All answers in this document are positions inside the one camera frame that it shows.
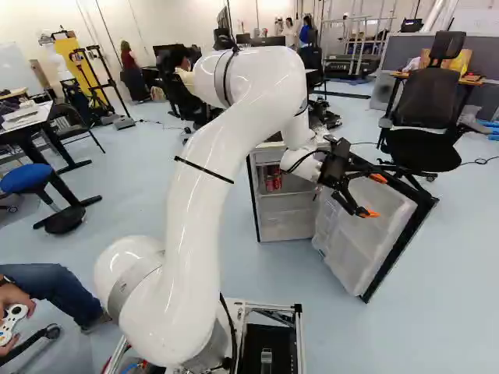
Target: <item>blue stool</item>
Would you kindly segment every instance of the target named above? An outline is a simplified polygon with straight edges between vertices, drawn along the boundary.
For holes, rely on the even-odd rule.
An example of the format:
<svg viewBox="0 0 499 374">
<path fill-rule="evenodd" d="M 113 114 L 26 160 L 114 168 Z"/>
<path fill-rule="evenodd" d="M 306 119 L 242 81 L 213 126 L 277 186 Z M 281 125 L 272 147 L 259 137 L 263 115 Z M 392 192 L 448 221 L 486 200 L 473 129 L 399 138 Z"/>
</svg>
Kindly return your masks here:
<svg viewBox="0 0 499 374">
<path fill-rule="evenodd" d="M 46 164 L 28 164 L 19 168 L 11 170 L 1 181 L 0 189 L 7 193 L 15 193 L 17 195 L 34 193 L 43 200 L 44 203 L 49 205 L 55 214 L 44 220 L 37 222 L 33 228 L 45 227 L 46 232 L 50 234 L 65 234 L 83 222 L 85 216 L 85 208 L 81 204 L 72 204 L 61 210 L 55 205 L 54 200 L 45 192 L 45 186 L 50 182 L 61 195 L 70 201 L 66 195 L 66 191 L 61 189 L 61 182 L 55 180 L 54 170 Z"/>
</svg>

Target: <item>woman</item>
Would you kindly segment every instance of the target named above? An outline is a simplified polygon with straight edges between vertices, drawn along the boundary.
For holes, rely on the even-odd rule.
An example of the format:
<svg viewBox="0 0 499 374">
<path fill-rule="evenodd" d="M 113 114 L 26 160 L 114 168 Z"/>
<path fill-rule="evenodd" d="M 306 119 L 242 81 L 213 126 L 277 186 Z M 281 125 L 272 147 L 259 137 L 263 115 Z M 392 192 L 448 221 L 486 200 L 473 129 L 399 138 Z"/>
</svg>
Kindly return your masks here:
<svg viewBox="0 0 499 374">
<path fill-rule="evenodd" d="M 286 37 L 286 47 L 296 49 L 296 32 L 291 17 L 286 18 L 286 26 L 282 31 L 282 35 Z"/>
<path fill-rule="evenodd" d="M 122 64 L 123 71 L 121 80 L 128 88 L 130 96 L 134 101 L 145 101 L 150 98 L 146 89 L 146 83 L 143 81 L 142 73 L 135 62 L 135 55 L 128 41 L 122 41 Z"/>
<path fill-rule="evenodd" d="M 303 17 L 303 27 L 299 32 L 300 47 L 303 47 L 307 44 L 310 44 L 310 42 L 309 42 L 309 31 L 310 30 L 313 30 L 312 19 L 310 18 L 310 16 L 304 16 Z"/>
</svg>

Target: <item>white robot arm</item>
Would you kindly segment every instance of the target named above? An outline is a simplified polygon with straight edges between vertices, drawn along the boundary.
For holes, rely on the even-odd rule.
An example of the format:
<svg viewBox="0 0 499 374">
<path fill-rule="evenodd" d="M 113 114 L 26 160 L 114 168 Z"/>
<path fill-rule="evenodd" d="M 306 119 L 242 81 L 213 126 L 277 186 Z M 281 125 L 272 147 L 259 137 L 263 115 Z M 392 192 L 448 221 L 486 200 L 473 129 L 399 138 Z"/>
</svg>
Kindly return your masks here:
<svg viewBox="0 0 499 374">
<path fill-rule="evenodd" d="M 218 232 L 222 207 L 247 154 L 278 131 L 288 170 L 317 148 L 306 110 L 302 60 L 285 47 L 214 51 L 194 68 L 197 95 L 227 110 L 175 158 L 163 242 L 118 240 L 95 266 L 97 294 L 131 345 L 149 362 L 191 372 L 216 366 L 227 333 L 218 322 Z M 321 162 L 293 172 L 317 182 Z"/>
</svg>

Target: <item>jeans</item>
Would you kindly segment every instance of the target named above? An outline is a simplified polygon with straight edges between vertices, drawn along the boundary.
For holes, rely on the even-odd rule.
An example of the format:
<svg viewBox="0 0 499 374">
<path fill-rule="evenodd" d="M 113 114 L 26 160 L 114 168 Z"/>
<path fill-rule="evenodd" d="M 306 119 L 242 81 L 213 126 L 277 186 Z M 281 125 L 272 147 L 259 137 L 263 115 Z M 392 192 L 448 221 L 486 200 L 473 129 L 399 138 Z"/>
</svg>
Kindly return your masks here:
<svg viewBox="0 0 499 374">
<path fill-rule="evenodd" d="M 0 265 L 0 274 L 31 298 L 48 300 L 80 326 L 102 315 L 101 303 L 65 267 L 54 263 Z"/>
</svg>

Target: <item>white game controller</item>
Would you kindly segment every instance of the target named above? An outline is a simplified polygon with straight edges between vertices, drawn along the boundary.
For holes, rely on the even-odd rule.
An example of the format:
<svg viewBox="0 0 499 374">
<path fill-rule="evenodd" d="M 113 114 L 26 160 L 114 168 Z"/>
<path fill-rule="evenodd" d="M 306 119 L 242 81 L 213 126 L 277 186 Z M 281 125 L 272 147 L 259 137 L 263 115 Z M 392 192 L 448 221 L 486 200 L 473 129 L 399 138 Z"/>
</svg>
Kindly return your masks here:
<svg viewBox="0 0 499 374">
<path fill-rule="evenodd" d="M 28 307 L 22 304 L 13 304 L 7 309 L 7 316 L 3 319 L 3 325 L 0 327 L 0 347 L 6 346 L 14 336 L 14 327 L 26 317 Z"/>
</svg>

